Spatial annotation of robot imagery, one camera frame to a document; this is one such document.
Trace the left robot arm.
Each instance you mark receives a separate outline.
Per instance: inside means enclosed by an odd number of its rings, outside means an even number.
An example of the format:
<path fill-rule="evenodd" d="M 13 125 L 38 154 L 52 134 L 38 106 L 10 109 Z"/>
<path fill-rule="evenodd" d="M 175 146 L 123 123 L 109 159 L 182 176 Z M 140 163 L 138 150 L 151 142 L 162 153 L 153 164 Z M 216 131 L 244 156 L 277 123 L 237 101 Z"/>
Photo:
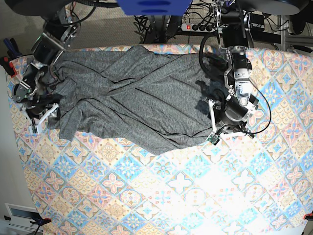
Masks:
<path fill-rule="evenodd" d="M 214 0 L 210 9 L 214 19 L 213 35 L 217 37 L 220 57 L 204 54 L 204 44 L 209 38 L 204 36 L 200 44 L 199 63 L 205 74 L 209 74 L 209 68 L 204 58 L 223 73 L 218 80 L 222 88 L 214 89 L 212 94 L 203 98 L 208 105 L 211 120 L 207 141 L 216 145 L 222 136 L 255 136 L 246 125 L 255 114 L 259 100 L 252 94 L 252 66 L 246 57 L 253 40 L 249 28 L 245 26 L 240 4 L 236 0 Z"/>

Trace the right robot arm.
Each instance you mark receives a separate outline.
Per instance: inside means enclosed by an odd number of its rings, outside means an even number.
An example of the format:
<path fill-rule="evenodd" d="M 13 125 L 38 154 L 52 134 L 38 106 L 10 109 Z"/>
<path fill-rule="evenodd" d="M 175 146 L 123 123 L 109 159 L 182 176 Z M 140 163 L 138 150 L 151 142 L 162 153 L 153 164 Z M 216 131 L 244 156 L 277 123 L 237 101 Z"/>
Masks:
<path fill-rule="evenodd" d="M 58 118 L 60 96 L 53 94 L 57 78 L 52 71 L 60 55 L 70 46 L 81 22 L 88 19 L 98 7 L 118 7 L 118 3 L 99 0 L 81 0 L 80 4 L 91 6 L 92 10 L 82 19 L 69 17 L 66 13 L 68 0 L 8 0 L 6 4 L 17 14 L 40 16 L 44 19 L 43 32 L 35 42 L 32 60 L 27 64 L 20 83 L 12 90 L 12 100 L 22 105 L 21 111 L 30 122 L 29 131 L 39 134 L 42 123 L 48 118 Z M 44 80 L 50 73 L 53 82 Z"/>

